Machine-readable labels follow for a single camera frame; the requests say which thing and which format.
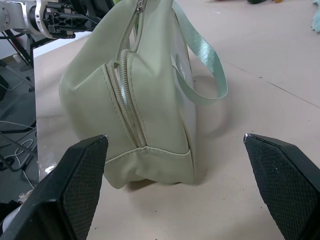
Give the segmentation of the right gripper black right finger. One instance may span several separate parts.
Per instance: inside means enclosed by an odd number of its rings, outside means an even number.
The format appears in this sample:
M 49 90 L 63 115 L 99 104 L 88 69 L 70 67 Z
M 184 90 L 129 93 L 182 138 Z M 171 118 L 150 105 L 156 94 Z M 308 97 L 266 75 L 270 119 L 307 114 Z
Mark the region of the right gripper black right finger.
M 297 146 L 247 133 L 245 145 L 263 202 L 285 240 L 320 240 L 320 168 Z

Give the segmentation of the finger of the black lattice left gripper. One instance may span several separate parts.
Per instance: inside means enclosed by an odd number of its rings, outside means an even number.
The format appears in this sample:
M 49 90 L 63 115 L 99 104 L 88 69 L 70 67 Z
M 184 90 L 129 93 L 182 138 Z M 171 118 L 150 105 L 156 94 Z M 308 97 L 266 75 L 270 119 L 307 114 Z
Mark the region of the finger of the black lattice left gripper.
M 56 32 L 86 32 L 93 31 L 101 21 L 99 17 L 83 14 L 61 13 L 55 14 Z

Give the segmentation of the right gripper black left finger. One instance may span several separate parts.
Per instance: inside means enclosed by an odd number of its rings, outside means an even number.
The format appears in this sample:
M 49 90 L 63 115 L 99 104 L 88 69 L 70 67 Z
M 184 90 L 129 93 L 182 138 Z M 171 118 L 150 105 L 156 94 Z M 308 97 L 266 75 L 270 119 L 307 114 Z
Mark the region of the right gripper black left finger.
M 0 240 L 86 240 L 100 197 L 108 145 L 103 134 L 70 146 Z

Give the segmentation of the pale green zippered bag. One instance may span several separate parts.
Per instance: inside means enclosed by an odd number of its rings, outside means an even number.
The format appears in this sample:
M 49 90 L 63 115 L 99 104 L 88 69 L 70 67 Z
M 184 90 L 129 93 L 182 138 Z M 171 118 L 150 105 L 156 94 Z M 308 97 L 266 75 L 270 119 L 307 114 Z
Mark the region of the pale green zippered bag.
M 189 52 L 217 84 L 216 98 L 195 91 Z M 196 106 L 225 97 L 228 84 L 213 47 L 175 0 L 121 0 L 66 68 L 59 98 L 80 140 L 107 134 L 104 177 L 192 184 Z

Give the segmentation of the white rounded object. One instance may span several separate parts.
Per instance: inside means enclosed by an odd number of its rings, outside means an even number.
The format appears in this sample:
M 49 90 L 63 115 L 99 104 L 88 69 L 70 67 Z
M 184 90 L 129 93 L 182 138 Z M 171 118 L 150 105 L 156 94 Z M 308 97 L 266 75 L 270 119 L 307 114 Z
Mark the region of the white rounded object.
M 0 203 L 0 236 L 8 228 L 12 220 L 20 211 L 21 206 L 26 202 L 32 192 L 33 190 L 30 190 L 27 193 L 21 193 L 18 201 L 11 200 L 8 203 Z

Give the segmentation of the teal plush toy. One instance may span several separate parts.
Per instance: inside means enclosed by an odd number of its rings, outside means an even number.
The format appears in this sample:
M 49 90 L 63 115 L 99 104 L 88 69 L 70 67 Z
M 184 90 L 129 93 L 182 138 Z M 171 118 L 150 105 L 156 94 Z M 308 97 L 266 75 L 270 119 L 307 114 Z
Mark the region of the teal plush toy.
M 312 0 L 314 5 L 317 5 L 317 10 L 312 18 L 311 29 L 320 34 L 320 0 Z

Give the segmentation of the black metal stand frame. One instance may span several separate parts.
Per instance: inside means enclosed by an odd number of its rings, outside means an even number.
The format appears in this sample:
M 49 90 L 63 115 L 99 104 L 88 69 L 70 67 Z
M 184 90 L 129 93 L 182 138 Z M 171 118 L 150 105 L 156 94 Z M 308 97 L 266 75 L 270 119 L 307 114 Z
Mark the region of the black metal stand frame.
M 2 36 L 0 36 L 0 40 L 6 40 L 8 41 L 11 46 L 14 48 L 18 56 L 21 57 L 22 61 L 31 69 L 34 68 L 34 65 L 31 61 L 30 55 L 27 53 L 27 51 L 23 48 L 23 46 L 18 41 L 19 37 L 22 37 L 25 35 L 24 33 L 14 34 L 11 30 L 4 30 L 1 32 Z M 0 67 L 8 70 L 12 74 L 14 74 L 16 77 L 20 79 L 20 83 L 15 85 L 12 88 L 4 87 L 0 84 L 0 86 L 4 89 L 6 89 L 9 92 L 12 92 L 16 88 L 20 87 L 22 84 L 28 85 L 28 91 L 34 92 L 35 91 L 35 84 L 32 82 L 31 78 L 29 76 L 22 76 L 20 73 L 18 73 L 16 70 L 14 70 L 12 67 L 9 66 L 8 63 L 6 63 L 4 60 L 0 59 Z

